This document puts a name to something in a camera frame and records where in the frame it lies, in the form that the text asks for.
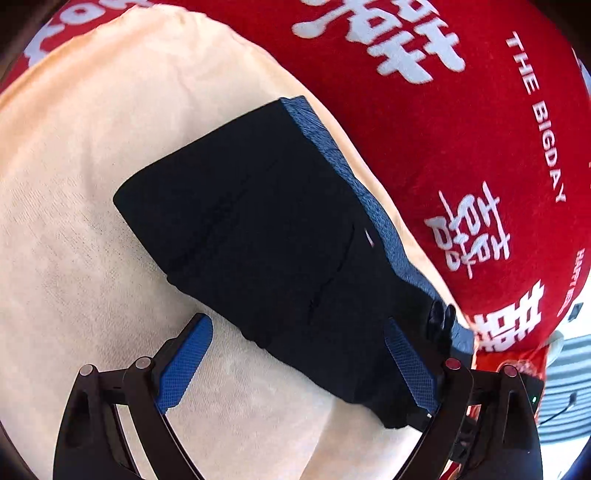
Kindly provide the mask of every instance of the folded black garment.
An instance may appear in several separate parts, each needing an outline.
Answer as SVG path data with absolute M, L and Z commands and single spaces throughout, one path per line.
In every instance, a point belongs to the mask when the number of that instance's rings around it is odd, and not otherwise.
M 384 341 L 427 331 L 350 185 L 278 100 L 141 170 L 113 201 L 168 281 L 274 357 L 403 427 L 418 407 Z

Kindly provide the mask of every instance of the black device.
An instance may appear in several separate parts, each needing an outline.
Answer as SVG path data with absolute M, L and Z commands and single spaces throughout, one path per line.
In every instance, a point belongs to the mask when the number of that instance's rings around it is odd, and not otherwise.
M 203 479 L 163 413 L 160 390 L 168 367 L 204 319 L 210 321 L 196 314 L 153 358 L 140 357 L 127 369 L 80 369 L 60 426 L 54 480 L 140 478 L 116 405 L 128 405 L 159 480 Z M 403 320 L 385 325 L 385 341 L 417 404 L 429 411 L 420 441 L 394 480 L 438 480 L 449 459 L 462 464 L 460 479 L 542 480 L 533 410 L 515 367 L 471 370 L 442 356 Z M 477 420 L 467 415 L 471 405 L 481 405 Z

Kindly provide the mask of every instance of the beige blanket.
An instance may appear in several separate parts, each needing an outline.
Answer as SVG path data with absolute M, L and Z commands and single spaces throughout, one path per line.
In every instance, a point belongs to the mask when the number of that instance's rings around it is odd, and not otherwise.
M 330 112 L 264 50 L 203 14 L 133 8 L 0 97 L 0 419 L 41 480 L 77 370 L 153 355 L 198 310 L 214 339 L 168 418 L 208 480 L 391 479 L 419 434 L 386 430 L 170 286 L 115 209 L 136 171 L 280 96 L 306 95 L 448 302 L 440 276 Z M 128 415 L 144 478 L 153 478 Z

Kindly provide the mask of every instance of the blue gripper pad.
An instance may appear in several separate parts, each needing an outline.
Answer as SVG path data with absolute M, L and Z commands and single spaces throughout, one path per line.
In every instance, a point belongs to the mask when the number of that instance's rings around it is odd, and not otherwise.
M 432 415 L 439 408 L 437 381 L 431 375 L 406 335 L 390 318 L 384 328 L 386 346 L 394 358 L 414 401 Z
M 180 403 L 212 339 L 213 323 L 204 315 L 160 377 L 156 406 L 162 415 Z

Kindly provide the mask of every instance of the red fabric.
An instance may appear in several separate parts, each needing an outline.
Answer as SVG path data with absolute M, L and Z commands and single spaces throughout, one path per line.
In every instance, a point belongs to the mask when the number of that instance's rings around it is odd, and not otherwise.
M 88 24 L 67 25 L 63 9 L 50 25 L 62 23 L 71 37 L 123 11 L 114 5 L 133 4 L 93 2 L 105 13 Z M 475 324 L 482 348 L 543 344 L 587 277 L 591 228 L 589 101 L 572 50 L 549 20 L 527 0 L 169 3 L 204 11 L 261 45 L 331 110 Z M 324 15 L 323 26 L 302 24 Z M 42 48 L 65 41 L 59 35 Z M 396 70 L 408 52 L 417 64 Z M 458 215 L 460 202 L 472 207 L 468 218 Z M 460 216 L 465 238 L 450 214 Z M 486 244 L 480 257 L 462 263 L 460 244 L 469 254 L 477 239 Z

